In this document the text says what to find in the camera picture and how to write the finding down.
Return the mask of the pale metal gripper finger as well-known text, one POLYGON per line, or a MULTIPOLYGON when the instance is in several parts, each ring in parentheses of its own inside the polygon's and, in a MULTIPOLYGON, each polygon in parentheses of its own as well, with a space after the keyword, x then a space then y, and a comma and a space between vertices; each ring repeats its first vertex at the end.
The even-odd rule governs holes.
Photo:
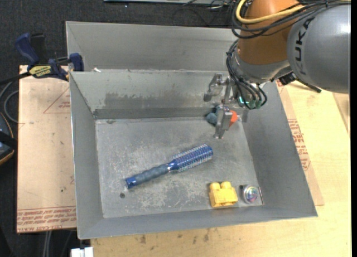
POLYGON ((204 102, 208 102, 212 99, 212 97, 220 95, 224 85, 225 80, 223 79, 223 74, 215 74, 209 83, 208 91, 204 94, 204 102))
POLYGON ((229 129, 231 118, 233 116, 232 111, 227 111, 224 109, 219 109, 216 111, 217 122, 215 125, 214 138, 222 139, 224 133, 229 129))

